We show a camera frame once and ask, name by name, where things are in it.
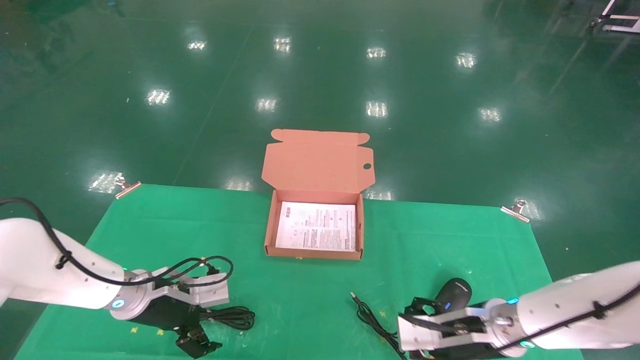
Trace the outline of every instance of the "glossy floor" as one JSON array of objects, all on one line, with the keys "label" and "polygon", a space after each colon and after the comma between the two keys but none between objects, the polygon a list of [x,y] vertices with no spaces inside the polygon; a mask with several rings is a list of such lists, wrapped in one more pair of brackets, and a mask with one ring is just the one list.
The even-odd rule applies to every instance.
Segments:
[{"label": "glossy floor", "polygon": [[[266,192],[271,129],[358,131],[369,198],[525,199],[555,279],[637,259],[640,37],[587,29],[606,2],[0,0],[0,197],[85,241],[96,174]],[[0,309],[0,358],[41,308]]]}]

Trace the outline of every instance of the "black cable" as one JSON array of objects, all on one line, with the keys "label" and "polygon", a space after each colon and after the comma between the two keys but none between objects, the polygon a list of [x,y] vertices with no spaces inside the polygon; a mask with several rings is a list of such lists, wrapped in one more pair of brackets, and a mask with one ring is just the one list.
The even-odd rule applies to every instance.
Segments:
[{"label": "black cable", "polygon": [[353,297],[353,301],[355,301],[355,303],[358,305],[358,311],[356,312],[358,318],[363,323],[371,326],[378,333],[378,335],[386,340],[387,343],[389,343],[389,345],[394,348],[394,351],[402,360],[406,360],[406,358],[404,357],[404,351],[400,350],[400,344],[398,343],[398,333],[386,331],[385,328],[380,325],[380,322],[378,321],[376,316],[373,315],[373,311],[371,311],[369,305],[360,301],[360,299],[358,299],[358,297],[354,293],[351,293],[351,297]]},{"label": "black cable", "polygon": [[[73,257],[73,255],[71,254],[71,251],[67,250],[67,248],[65,248],[64,245],[62,245],[62,242],[60,242],[60,239],[58,238],[56,233],[53,231],[53,228],[51,227],[51,224],[49,223],[47,217],[44,216],[44,214],[42,213],[42,211],[40,211],[38,206],[33,204],[31,201],[29,201],[27,199],[23,199],[21,197],[13,197],[13,198],[9,198],[9,199],[0,199],[0,206],[5,205],[5,204],[9,204],[9,203],[12,203],[12,202],[18,202],[19,204],[26,205],[34,213],[34,215],[36,216],[36,218],[40,222],[40,225],[42,225],[42,227],[44,228],[44,231],[47,233],[47,235],[49,236],[49,238],[51,239],[53,244],[62,253],[61,260],[63,260],[63,262],[64,261],[68,261],[68,262],[72,263],[75,267],[77,267],[78,270],[82,271],[82,273],[84,273],[85,275],[87,275],[87,276],[89,276],[89,277],[91,277],[93,279],[100,280],[102,282],[106,282],[107,284],[119,285],[119,286],[138,286],[138,285],[144,285],[144,284],[148,284],[150,282],[156,282],[156,281],[160,281],[160,280],[172,281],[172,280],[178,279],[179,277],[181,277],[183,275],[188,274],[190,271],[192,271],[193,269],[197,268],[201,264],[208,264],[208,261],[213,260],[213,259],[219,259],[219,260],[222,260],[222,261],[224,261],[224,262],[229,264],[229,271],[227,272],[227,274],[220,280],[211,281],[211,282],[205,282],[205,283],[202,283],[202,284],[185,284],[185,287],[194,288],[194,287],[199,287],[199,286],[209,286],[209,285],[219,284],[219,283],[221,283],[223,281],[226,281],[231,276],[231,273],[234,271],[234,265],[231,262],[231,260],[225,258],[224,256],[209,256],[208,258],[204,258],[204,259],[198,259],[198,258],[187,258],[187,259],[184,259],[184,260],[180,261],[179,263],[177,263],[176,265],[171,266],[169,269],[165,270],[161,274],[158,274],[158,275],[152,276],[152,277],[148,277],[148,278],[146,278],[144,280],[139,280],[139,281],[118,281],[118,280],[108,279],[107,277],[104,277],[104,276],[96,274],[95,272],[92,272],[91,270],[86,268],[84,265],[80,264],[80,262],[78,262],[78,260]],[[191,265],[191,266],[189,266],[185,271],[182,271],[182,272],[180,272],[178,274],[171,275],[171,276],[165,278],[165,276],[168,275],[170,272],[172,272],[172,271],[178,269],[180,266],[185,265],[186,263],[189,263],[189,262],[192,262],[192,261],[195,261],[196,263]]]},{"label": "black cable", "polygon": [[628,292],[626,292],[626,294],[622,295],[621,297],[617,298],[616,300],[613,300],[612,302],[608,303],[607,305],[601,305],[601,303],[594,301],[593,302],[593,310],[588,311],[586,313],[582,313],[580,315],[574,316],[572,318],[566,319],[562,322],[559,322],[555,325],[551,325],[549,327],[546,327],[542,330],[536,331],[531,335],[525,336],[523,338],[520,338],[518,340],[512,341],[511,343],[508,343],[507,345],[501,346],[499,348],[495,348],[493,350],[486,350],[486,351],[481,351],[481,352],[477,352],[475,354],[470,354],[468,356],[465,357],[458,357],[458,358],[453,358],[451,360],[473,360],[473,359],[485,359],[485,358],[489,358],[489,357],[493,357],[496,355],[499,355],[499,353],[503,350],[506,350],[508,348],[514,347],[516,345],[519,345],[521,342],[523,341],[529,341],[529,340],[533,340],[535,338],[537,338],[538,336],[542,336],[544,334],[547,334],[549,332],[552,332],[554,330],[558,330],[562,327],[565,326],[569,326],[573,323],[577,323],[579,321],[583,321],[586,320],[588,318],[591,317],[595,317],[597,319],[603,319],[606,316],[606,312],[609,310],[613,310],[616,307],[620,307],[622,306],[624,303],[628,302],[629,300],[633,299],[634,297],[636,297],[638,294],[640,293],[640,282],[636,285],[635,288],[632,288],[631,290],[629,290]]},{"label": "black cable", "polygon": [[236,330],[249,330],[255,324],[255,313],[244,306],[232,306],[224,309],[204,309],[200,321],[210,320],[223,323]]}]

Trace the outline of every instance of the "computer mouse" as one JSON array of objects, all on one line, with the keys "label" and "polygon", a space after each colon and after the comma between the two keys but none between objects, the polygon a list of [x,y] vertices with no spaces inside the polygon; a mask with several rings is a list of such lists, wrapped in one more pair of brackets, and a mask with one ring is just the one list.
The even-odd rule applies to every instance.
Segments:
[{"label": "computer mouse", "polygon": [[464,279],[454,277],[442,286],[435,300],[440,303],[435,309],[436,314],[464,309],[471,301],[471,285]]}]

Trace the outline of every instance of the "blue indicator light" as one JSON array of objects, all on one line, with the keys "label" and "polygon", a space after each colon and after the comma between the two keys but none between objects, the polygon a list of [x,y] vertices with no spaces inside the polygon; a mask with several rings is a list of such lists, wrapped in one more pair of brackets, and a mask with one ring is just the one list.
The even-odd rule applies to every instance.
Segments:
[{"label": "blue indicator light", "polygon": [[528,341],[521,341],[520,342],[520,346],[521,347],[525,347],[525,348],[534,348],[534,347],[536,347],[533,343],[530,343]]},{"label": "blue indicator light", "polygon": [[119,307],[124,306],[124,300],[118,299],[111,304],[111,307],[114,309],[118,309]]}]

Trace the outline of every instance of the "box flap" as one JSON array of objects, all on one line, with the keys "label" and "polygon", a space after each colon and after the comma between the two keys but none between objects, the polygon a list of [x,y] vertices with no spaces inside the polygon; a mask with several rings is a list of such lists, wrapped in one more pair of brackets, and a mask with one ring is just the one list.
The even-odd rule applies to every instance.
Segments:
[{"label": "box flap", "polygon": [[359,193],[376,182],[365,133],[275,129],[262,179],[278,190]]}]

